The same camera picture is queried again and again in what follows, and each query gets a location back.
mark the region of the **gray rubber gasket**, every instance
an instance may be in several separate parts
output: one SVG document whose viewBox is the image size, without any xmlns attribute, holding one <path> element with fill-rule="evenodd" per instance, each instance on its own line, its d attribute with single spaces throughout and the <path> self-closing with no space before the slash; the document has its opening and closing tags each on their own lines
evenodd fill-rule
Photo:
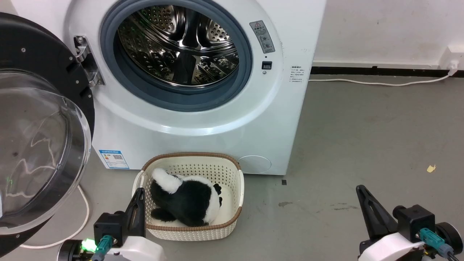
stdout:
<svg viewBox="0 0 464 261">
<path fill-rule="evenodd" d="M 195 10 L 220 24 L 233 39 L 240 61 L 235 72 L 210 88 L 177 88 L 150 77 L 135 65 L 123 50 L 116 35 L 121 22 L 133 12 L 155 5 L 176 5 Z M 124 0 L 117 2 L 105 16 L 100 45 L 107 66 L 115 78 L 132 94 L 161 108 L 173 111 L 206 111 L 234 98 L 251 74 L 252 52 L 239 23 L 210 0 Z"/>
</svg>

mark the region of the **cable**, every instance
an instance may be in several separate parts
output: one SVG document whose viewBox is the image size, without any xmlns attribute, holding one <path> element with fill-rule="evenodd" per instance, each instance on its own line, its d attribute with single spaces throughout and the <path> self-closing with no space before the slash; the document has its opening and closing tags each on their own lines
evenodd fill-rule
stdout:
<svg viewBox="0 0 464 261">
<path fill-rule="evenodd" d="M 82 231 L 82 229 L 85 227 L 85 225 L 87 224 L 87 221 L 89 220 L 89 215 L 90 215 L 90 207 L 89 207 L 89 202 L 87 201 L 87 198 L 85 197 L 85 194 L 84 192 L 82 191 L 82 188 L 80 185 L 77 186 L 77 188 L 79 189 L 79 192 L 81 192 L 81 195 L 82 195 L 82 199 L 84 199 L 84 202 L 85 202 L 85 208 L 86 208 L 86 214 L 85 214 L 85 219 L 84 219 L 84 222 L 82 223 L 81 227 L 76 231 L 74 232 L 72 235 L 66 237 L 65 239 L 62 239 L 58 242 L 55 242 L 55 243 L 52 243 L 52 244 L 48 244 L 48 245 L 45 245 L 45 246 L 29 246 L 29 245 L 21 245 L 22 248 L 28 248 L 28 249 L 44 249 L 44 248 L 51 248 L 51 247 L 54 247 L 54 246 L 57 246 L 61 243 L 63 243 L 64 241 L 68 240 L 68 239 L 71 239 L 73 238 L 74 236 L 76 236 L 77 234 L 79 234 L 79 232 Z"/>
<path fill-rule="evenodd" d="M 438 82 L 443 79 L 446 79 L 450 77 L 449 74 L 443 76 L 442 78 L 438 78 L 435 80 L 428 80 L 428 81 L 418 81 L 418 82 L 410 82 L 410 83 L 405 83 L 405 84 L 386 84 L 386 83 L 368 83 L 368 82 L 358 82 L 358 81 L 353 81 L 353 80 L 348 80 L 348 79 L 313 79 L 309 80 L 310 82 L 350 82 L 350 83 L 355 83 L 355 84 L 365 84 L 365 85 L 384 85 L 384 86 L 407 86 L 407 85 L 413 85 L 413 84 L 425 84 L 425 83 L 433 83 L 433 82 Z"/>
<path fill-rule="evenodd" d="M 410 83 L 405 83 L 405 84 L 386 84 L 386 83 L 368 83 L 368 82 L 359 82 L 359 81 L 353 81 L 353 80 L 348 80 L 348 79 L 313 79 L 309 80 L 309 82 L 350 82 L 350 83 L 355 83 L 355 84 L 365 84 L 365 85 L 383 85 L 383 86 L 408 86 L 408 85 L 413 85 L 413 84 L 426 84 L 426 83 L 434 83 L 438 82 L 441 80 L 444 80 L 450 76 L 453 76 L 454 73 L 458 71 L 458 64 L 459 62 L 457 61 L 452 61 L 448 65 L 448 74 L 445 76 L 435 79 L 435 80 L 428 80 L 428 81 L 417 81 L 417 82 L 410 82 Z"/>
<path fill-rule="evenodd" d="M 449 261 L 459 261 L 451 252 L 448 252 L 448 260 Z"/>
</svg>

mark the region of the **black and white plush toy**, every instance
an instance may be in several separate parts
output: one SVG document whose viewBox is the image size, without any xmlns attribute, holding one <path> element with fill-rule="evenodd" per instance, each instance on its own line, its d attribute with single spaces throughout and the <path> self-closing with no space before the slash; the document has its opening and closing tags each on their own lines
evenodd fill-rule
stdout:
<svg viewBox="0 0 464 261">
<path fill-rule="evenodd" d="M 154 169 L 152 177 L 150 192 L 157 206 L 151 212 L 152 218 L 199 227 L 217 217 L 222 205 L 218 184 L 201 176 L 174 176 L 163 169 Z"/>
</svg>

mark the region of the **black baseboard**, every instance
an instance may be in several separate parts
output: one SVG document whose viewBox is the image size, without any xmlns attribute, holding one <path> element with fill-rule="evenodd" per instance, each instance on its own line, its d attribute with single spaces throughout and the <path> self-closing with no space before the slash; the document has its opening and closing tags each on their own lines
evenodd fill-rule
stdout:
<svg viewBox="0 0 464 261">
<path fill-rule="evenodd" d="M 311 68 L 311 74 L 355 74 L 355 75 L 381 75 L 381 76 L 417 76 L 417 77 L 443 77 L 448 70 L 417 70 L 417 69 L 388 69 L 388 68 L 357 68 L 357 67 L 321 67 Z M 464 78 L 464 71 L 457 71 L 452 77 Z"/>
</svg>

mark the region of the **green led light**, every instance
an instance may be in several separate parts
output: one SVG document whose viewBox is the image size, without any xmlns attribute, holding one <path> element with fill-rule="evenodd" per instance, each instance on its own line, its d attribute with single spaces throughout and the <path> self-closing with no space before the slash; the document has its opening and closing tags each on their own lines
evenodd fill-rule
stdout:
<svg viewBox="0 0 464 261">
<path fill-rule="evenodd" d="M 82 241 L 81 249 L 87 252 L 94 252 L 97 250 L 97 245 L 95 244 L 95 240 L 87 238 L 86 240 Z"/>
<path fill-rule="evenodd" d="M 11 187 L 13 186 L 13 180 L 10 179 L 9 177 L 6 177 L 6 183 L 7 183 L 7 185 L 6 185 L 6 191 L 7 191 L 7 192 L 8 192 L 8 190 L 11 191 Z"/>
</svg>

